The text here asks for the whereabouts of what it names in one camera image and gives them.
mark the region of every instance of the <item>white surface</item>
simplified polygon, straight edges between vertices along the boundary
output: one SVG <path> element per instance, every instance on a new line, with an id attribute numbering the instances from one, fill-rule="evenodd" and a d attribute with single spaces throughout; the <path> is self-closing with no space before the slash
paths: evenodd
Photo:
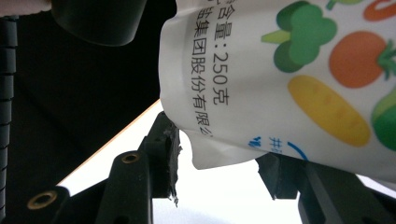
<path id="1" fill-rule="evenodd" d="M 108 177 L 113 159 L 129 150 L 137 150 L 158 113 L 160 102 L 151 106 L 59 185 L 74 195 Z M 258 174 L 258 165 L 249 161 L 232 166 L 196 170 L 191 163 L 191 146 L 181 133 L 183 150 L 179 156 L 178 208 L 166 199 L 153 200 L 156 224 L 255 224 L 301 223 L 297 200 L 273 201 Z M 390 189 L 362 177 L 365 184 L 396 197 Z"/>

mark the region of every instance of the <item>white packaging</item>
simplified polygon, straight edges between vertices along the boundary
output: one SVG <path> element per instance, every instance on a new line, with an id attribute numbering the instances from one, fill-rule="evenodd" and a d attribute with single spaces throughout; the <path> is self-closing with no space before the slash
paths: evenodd
<path id="1" fill-rule="evenodd" d="M 161 100 L 196 168 L 275 152 L 396 182 L 396 1 L 177 7 Z"/>

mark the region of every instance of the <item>plastic bag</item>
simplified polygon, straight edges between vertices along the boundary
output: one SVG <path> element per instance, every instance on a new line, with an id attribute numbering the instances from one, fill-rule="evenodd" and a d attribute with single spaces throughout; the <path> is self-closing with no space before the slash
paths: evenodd
<path id="1" fill-rule="evenodd" d="M 396 2 L 178 1 L 161 100 L 198 169 L 267 152 L 396 182 Z"/>

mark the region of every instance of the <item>vegetable illustration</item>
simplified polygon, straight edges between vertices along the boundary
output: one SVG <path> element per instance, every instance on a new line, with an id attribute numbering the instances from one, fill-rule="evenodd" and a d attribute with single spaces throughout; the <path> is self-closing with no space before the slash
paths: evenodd
<path id="1" fill-rule="evenodd" d="M 324 131 L 354 147 L 367 144 L 368 124 L 337 92 L 310 76 L 292 78 L 288 88 L 296 104 Z"/>
<path id="2" fill-rule="evenodd" d="M 371 122 L 378 140 L 396 151 L 396 89 L 376 104 Z"/>
<path id="3" fill-rule="evenodd" d="M 392 41 L 381 36 L 358 31 L 345 36 L 332 50 L 329 67 L 334 78 L 343 86 L 360 88 L 374 82 L 383 71 L 385 80 L 396 75 L 396 50 Z"/>
<path id="4" fill-rule="evenodd" d="M 364 9 L 363 17 L 367 21 L 382 21 L 387 18 L 396 16 L 396 3 L 391 4 L 387 7 L 378 8 L 378 5 L 384 2 L 390 2 L 390 0 L 376 0 Z"/>
<path id="5" fill-rule="evenodd" d="M 305 1 L 284 7 L 276 16 L 280 30 L 262 36 L 262 42 L 279 44 L 274 55 L 276 67 L 287 73 L 312 63 L 321 45 L 331 41 L 336 24 L 323 18 L 319 7 Z"/>
<path id="6" fill-rule="evenodd" d="M 330 0 L 329 3 L 326 5 L 326 8 L 332 10 L 336 3 L 341 3 L 344 5 L 355 5 L 360 3 L 362 0 Z"/>

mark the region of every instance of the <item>orange vegetable illustration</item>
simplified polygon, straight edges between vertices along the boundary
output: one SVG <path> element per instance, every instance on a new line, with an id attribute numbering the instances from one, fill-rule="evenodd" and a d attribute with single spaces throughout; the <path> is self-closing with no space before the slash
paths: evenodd
<path id="1" fill-rule="evenodd" d="M 324 131 L 354 147 L 368 143 L 367 122 L 330 87 L 314 77 L 297 76 L 288 88 L 294 102 Z"/>
<path id="2" fill-rule="evenodd" d="M 329 67 L 343 86 L 359 88 L 374 82 L 383 72 L 385 80 L 396 75 L 393 43 L 374 33 L 358 31 L 345 36 L 332 50 Z"/>
<path id="3" fill-rule="evenodd" d="M 363 17 L 367 21 L 382 21 L 387 18 L 396 16 L 396 3 L 387 7 L 378 8 L 378 5 L 390 0 L 375 0 L 363 12 Z"/>

